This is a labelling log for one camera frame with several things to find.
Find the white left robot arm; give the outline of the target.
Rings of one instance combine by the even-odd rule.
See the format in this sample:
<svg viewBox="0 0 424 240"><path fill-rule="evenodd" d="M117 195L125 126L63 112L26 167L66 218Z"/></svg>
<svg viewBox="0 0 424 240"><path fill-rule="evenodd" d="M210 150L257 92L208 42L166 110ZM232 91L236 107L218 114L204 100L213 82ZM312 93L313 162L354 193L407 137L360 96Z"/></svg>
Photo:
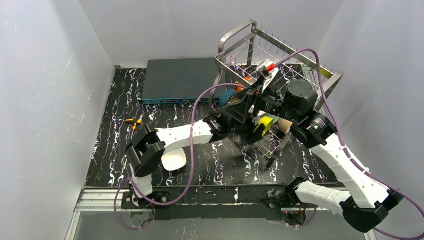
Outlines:
<svg viewBox="0 0 424 240"><path fill-rule="evenodd" d="M180 201L188 192L194 176L194 146L219 142L230 133L236 133L251 145L263 139L274 124L268 116L248 118L246 122L230 119L223 113L213 114L199 121L172 128L142 126L125 149L132 176L130 178L135 195L158 206L169 206ZM153 173L163 165L172 172L187 164L184 148L189 147L190 176L183 193L170 202L160 202L153 197Z"/></svg>

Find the yellow bowl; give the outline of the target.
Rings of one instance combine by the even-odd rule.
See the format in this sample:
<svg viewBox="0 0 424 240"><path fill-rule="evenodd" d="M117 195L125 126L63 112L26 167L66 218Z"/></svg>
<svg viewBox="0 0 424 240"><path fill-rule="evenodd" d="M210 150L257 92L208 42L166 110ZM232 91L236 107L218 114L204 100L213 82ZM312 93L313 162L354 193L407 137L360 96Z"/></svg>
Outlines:
<svg viewBox="0 0 424 240"><path fill-rule="evenodd" d="M274 119L272 117L269 116L263 116L256 128L254 129L253 133L254 134L259 134L260 137L264 137L270 130L270 128L274 125Z"/></svg>

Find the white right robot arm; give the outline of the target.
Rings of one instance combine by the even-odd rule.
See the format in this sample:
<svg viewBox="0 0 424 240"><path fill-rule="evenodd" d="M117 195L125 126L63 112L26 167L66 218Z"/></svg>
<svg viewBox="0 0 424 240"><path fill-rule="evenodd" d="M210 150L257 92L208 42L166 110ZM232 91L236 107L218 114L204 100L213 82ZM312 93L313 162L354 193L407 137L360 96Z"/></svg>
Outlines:
<svg viewBox="0 0 424 240"><path fill-rule="evenodd" d="M291 122L292 135L327 164L346 190L326 188L297 177L279 198L292 205L306 203L324 207L341 215L355 230L369 232L402 201L402 196L373 179L355 160L350 150L341 144L336 126L315 110L317 99L318 93L305 80L291 81L286 93L278 95L259 79L243 90L224 91L219 106L231 127L249 144L260 141L269 125L259 117L259 112Z"/></svg>

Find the orange white bowl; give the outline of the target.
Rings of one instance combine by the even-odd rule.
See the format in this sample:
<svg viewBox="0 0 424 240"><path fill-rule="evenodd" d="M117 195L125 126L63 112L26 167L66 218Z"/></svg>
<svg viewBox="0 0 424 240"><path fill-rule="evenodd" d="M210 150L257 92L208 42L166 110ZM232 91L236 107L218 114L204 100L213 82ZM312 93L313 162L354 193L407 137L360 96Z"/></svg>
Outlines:
<svg viewBox="0 0 424 240"><path fill-rule="evenodd" d="M246 81L246 82L248 82L249 80L251 79L251 77L245 77L244 78L244 80ZM243 90L243 88L242 87L237 87L236 88L236 90L238 91L238 92L240 92L240 91L242 91Z"/></svg>

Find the white square bowl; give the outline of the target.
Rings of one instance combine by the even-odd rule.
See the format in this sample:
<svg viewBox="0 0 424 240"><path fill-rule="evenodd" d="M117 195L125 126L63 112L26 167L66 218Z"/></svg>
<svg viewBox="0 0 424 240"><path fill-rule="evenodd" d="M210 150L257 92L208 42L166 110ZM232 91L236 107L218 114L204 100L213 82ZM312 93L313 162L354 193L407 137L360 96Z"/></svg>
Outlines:
<svg viewBox="0 0 424 240"><path fill-rule="evenodd" d="M164 154L161 162L166 171L172 172L183 168L187 164L187 157L185 151L179 148Z"/></svg>

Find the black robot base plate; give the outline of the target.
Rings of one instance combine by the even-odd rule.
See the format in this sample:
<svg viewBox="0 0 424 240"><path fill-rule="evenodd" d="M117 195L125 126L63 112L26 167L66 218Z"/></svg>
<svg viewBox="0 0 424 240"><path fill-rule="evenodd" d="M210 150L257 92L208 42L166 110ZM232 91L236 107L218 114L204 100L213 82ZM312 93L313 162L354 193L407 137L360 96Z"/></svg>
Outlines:
<svg viewBox="0 0 424 240"><path fill-rule="evenodd" d="M119 200L123 210L141 213L153 210L157 221L197 218L266 219L303 224L307 204L291 204L283 197L284 188L281 184L195 185L175 204L152 206L137 196L130 186Z"/></svg>

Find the beige floral bowl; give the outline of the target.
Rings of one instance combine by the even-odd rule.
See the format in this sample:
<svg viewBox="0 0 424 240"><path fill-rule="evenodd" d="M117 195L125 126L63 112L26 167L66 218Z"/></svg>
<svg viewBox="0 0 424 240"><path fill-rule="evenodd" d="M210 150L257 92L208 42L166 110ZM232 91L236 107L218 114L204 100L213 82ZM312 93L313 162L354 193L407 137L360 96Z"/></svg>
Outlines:
<svg viewBox="0 0 424 240"><path fill-rule="evenodd" d="M292 125L293 123L289 120L283 118L278 119L278 129L284 134L288 134L290 132L290 128Z"/></svg>

